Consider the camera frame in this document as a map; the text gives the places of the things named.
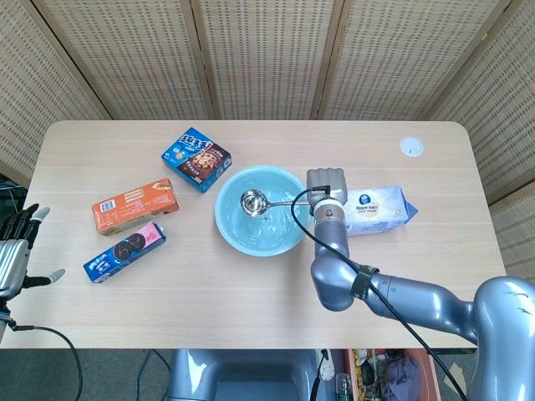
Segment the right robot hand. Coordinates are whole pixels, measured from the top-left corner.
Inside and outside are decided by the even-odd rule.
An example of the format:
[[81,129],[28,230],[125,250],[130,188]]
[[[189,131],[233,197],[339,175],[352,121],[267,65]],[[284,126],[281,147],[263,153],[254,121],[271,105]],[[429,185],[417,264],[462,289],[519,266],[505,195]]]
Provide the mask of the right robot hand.
[[342,206],[348,200],[348,189],[342,168],[317,168],[307,170],[307,200],[310,214],[314,213],[320,201],[334,199]]

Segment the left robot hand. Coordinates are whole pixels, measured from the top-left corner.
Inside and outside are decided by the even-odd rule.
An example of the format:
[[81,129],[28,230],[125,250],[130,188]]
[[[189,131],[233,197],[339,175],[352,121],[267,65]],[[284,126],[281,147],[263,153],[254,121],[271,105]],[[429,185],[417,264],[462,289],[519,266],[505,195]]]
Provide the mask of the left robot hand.
[[1,222],[1,302],[15,298],[22,289],[50,285],[65,274],[58,269],[46,277],[28,276],[29,257],[49,211],[36,203]]

